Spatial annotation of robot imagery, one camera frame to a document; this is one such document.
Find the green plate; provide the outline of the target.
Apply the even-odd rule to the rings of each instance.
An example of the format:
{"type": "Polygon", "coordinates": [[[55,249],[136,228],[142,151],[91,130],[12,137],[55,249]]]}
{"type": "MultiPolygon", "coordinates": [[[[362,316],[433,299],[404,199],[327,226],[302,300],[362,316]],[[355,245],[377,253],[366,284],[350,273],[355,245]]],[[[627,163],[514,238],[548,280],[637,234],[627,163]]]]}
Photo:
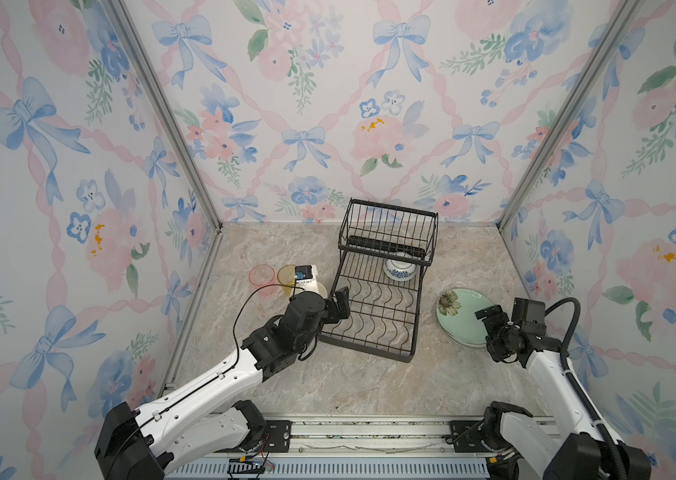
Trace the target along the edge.
{"type": "Polygon", "coordinates": [[[475,312],[494,305],[479,291],[455,288],[442,293],[437,301],[437,319],[448,337],[468,342],[486,342],[487,332],[475,312]]]}

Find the yellow glass cup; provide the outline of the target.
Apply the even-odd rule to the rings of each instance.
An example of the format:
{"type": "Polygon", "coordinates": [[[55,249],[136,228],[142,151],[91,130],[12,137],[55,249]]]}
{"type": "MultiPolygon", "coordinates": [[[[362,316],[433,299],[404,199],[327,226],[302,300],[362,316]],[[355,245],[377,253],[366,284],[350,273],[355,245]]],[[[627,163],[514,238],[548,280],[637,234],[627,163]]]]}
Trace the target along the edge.
{"type": "Polygon", "coordinates": [[[278,283],[286,298],[290,298],[295,291],[295,269],[295,265],[288,264],[281,267],[277,273],[278,283]]]}

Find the blue floral bowl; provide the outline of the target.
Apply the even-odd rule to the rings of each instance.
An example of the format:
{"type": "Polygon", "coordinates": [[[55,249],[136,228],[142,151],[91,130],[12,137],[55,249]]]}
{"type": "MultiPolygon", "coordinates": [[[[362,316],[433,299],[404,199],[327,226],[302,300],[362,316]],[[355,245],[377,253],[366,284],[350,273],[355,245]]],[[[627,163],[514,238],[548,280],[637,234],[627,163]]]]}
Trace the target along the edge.
{"type": "Polygon", "coordinates": [[[419,271],[419,266],[408,261],[386,259],[383,265],[384,274],[396,282],[409,282],[413,280],[419,271]]]}

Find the black wire dish rack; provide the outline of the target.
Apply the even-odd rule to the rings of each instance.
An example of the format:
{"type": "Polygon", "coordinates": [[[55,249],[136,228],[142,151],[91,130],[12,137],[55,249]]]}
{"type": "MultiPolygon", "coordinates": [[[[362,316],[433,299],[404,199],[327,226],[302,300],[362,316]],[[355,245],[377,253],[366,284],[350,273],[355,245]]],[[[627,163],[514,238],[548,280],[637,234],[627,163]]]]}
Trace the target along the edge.
{"type": "Polygon", "coordinates": [[[325,326],[319,340],[409,363],[416,352],[423,283],[432,266],[439,215],[404,206],[353,199],[339,230],[339,266],[331,291],[350,288],[351,315],[325,326]],[[386,259],[419,266],[409,282],[383,271],[386,259]]]}

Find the pink glass cup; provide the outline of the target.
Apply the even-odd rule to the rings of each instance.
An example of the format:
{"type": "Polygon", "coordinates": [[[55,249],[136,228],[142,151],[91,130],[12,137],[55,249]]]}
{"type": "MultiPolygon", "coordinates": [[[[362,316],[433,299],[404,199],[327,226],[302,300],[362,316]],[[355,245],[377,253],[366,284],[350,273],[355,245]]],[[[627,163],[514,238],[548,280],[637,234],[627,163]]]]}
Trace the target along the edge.
{"type": "Polygon", "coordinates": [[[276,271],[268,264],[253,267],[249,272],[248,280],[253,290],[260,296],[271,297],[277,293],[276,271]]]}

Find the cream plate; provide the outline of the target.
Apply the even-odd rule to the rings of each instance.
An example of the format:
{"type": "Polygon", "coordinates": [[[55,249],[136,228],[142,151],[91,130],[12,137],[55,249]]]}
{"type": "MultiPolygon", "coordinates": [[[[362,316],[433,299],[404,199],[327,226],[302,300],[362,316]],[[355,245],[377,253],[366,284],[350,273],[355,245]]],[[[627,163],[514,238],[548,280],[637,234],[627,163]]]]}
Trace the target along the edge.
{"type": "Polygon", "coordinates": [[[485,342],[485,341],[482,341],[482,342],[468,342],[468,341],[463,341],[463,340],[460,340],[460,339],[457,339],[457,338],[453,338],[453,337],[448,337],[448,338],[449,338],[449,340],[455,342],[457,345],[460,345],[460,346],[463,346],[463,347],[466,347],[466,348],[471,348],[471,349],[475,349],[475,350],[484,350],[484,349],[486,349],[486,342],[485,342]]]}

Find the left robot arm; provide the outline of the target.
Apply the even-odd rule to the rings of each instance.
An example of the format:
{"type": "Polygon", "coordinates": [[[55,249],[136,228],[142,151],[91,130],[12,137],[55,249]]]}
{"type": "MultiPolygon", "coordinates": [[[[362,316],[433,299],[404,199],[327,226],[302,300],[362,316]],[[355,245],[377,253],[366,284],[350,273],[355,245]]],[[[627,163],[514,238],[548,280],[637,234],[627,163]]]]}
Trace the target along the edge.
{"type": "Polygon", "coordinates": [[[321,330],[350,314],[346,287],[328,298],[302,291],[204,374],[139,407],[114,407],[94,449],[103,477],[163,479],[209,454],[263,446],[267,421],[239,394],[308,359],[321,330]]]}

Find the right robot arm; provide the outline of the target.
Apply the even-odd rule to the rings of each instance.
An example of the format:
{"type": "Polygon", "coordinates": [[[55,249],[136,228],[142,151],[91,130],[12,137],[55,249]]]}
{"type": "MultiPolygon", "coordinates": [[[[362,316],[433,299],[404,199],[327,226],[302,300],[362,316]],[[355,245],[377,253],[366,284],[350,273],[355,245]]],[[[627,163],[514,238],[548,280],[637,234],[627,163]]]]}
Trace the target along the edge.
{"type": "Polygon", "coordinates": [[[572,297],[550,307],[519,298],[511,314],[499,305],[475,312],[492,360],[513,359],[530,373],[560,439],[543,431],[528,410],[505,402],[492,403],[472,430],[493,451],[514,449],[542,479],[648,479],[647,454],[612,430],[571,366],[569,346],[580,315],[572,297]]]}

